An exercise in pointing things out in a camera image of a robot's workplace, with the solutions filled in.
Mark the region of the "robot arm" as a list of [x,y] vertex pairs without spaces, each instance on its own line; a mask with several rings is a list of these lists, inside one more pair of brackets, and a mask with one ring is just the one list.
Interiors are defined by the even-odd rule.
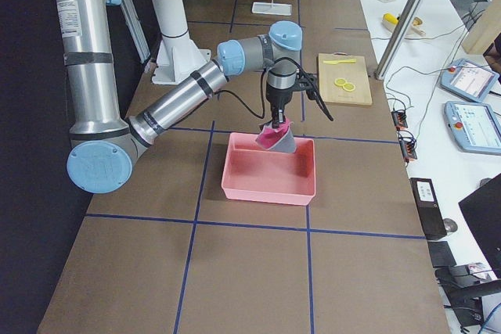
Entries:
[[174,88],[140,114],[123,119],[107,0],[56,0],[75,116],[67,157],[71,181],[91,193],[121,188],[158,136],[223,93],[231,77],[247,71],[260,71],[266,80],[261,102],[271,114],[265,118],[263,130],[277,136],[271,150],[293,152],[286,105],[295,92],[305,92],[316,102],[321,99],[316,79],[299,63],[301,28],[291,21],[279,21],[267,34],[222,42],[212,55],[199,50],[189,36],[182,0],[152,2]]

